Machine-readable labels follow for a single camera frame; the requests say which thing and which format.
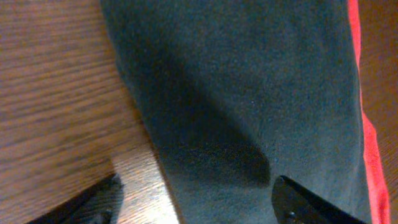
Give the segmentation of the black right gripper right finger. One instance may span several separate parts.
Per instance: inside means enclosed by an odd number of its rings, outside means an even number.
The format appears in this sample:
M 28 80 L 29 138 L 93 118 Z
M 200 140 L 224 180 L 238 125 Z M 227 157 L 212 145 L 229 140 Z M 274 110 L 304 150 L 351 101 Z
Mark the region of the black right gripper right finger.
M 271 200 L 279 224 L 365 224 L 283 175 L 274 182 Z

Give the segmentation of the dark green t-shirt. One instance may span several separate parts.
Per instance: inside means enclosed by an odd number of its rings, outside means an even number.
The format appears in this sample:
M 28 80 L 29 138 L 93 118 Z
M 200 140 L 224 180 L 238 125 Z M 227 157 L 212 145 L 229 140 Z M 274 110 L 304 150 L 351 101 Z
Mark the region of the dark green t-shirt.
M 346 1 L 101 7 L 187 223 L 275 223 L 280 175 L 371 221 Z

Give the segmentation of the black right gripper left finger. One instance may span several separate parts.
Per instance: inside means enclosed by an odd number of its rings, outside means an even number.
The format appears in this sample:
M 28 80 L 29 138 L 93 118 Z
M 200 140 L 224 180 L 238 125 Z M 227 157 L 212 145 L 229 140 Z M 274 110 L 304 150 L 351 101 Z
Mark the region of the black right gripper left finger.
M 124 186 L 111 174 L 29 224 L 117 224 Z

